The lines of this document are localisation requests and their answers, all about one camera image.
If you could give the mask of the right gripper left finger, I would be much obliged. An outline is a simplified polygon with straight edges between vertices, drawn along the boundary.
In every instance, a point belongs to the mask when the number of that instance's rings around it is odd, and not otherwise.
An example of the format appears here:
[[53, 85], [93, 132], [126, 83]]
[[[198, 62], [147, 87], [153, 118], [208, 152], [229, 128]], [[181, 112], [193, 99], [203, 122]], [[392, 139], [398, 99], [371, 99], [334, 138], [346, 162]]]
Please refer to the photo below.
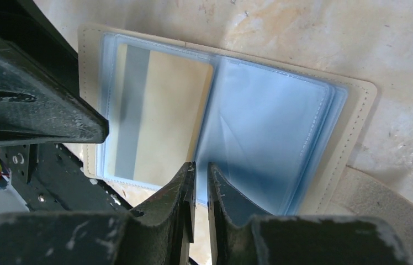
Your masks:
[[196, 165], [124, 213], [48, 211], [0, 215], [0, 264], [187, 264]]

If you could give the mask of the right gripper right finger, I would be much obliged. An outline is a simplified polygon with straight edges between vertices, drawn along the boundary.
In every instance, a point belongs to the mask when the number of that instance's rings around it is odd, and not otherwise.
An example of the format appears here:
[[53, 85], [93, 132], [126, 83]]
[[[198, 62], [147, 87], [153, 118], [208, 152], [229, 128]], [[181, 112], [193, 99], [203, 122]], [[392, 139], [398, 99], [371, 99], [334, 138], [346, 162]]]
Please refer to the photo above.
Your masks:
[[408, 264], [393, 228], [375, 217], [277, 216], [208, 165], [214, 264]]

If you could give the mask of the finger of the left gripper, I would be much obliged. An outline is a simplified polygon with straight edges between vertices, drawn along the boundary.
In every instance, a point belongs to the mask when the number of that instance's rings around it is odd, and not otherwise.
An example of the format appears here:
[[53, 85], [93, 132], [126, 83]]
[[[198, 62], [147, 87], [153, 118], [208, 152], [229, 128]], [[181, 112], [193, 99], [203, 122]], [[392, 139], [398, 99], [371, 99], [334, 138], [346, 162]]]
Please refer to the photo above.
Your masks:
[[78, 56], [34, 1], [0, 1], [0, 147], [104, 142], [80, 97]]

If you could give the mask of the beige card holder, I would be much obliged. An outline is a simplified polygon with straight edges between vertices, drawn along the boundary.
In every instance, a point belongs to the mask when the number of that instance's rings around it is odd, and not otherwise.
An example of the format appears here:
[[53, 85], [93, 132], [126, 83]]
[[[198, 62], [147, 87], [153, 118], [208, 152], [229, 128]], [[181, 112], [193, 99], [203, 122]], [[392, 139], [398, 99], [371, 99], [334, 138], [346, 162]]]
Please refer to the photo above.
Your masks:
[[207, 203], [207, 164], [264, 210], [277, 215], [384, 219], [413, 263], [413, 203], [346, 163], [377, 95], [374, 84], [237, 52], [113, 29], [78, 30], [80, 95], [109, 121], [105, 143], [87, 146], [91, 178], [159, 189], [105, 172], [118, 49], [129, 45], [209, 63], [214, 72], [193, 160], [197, 203]]

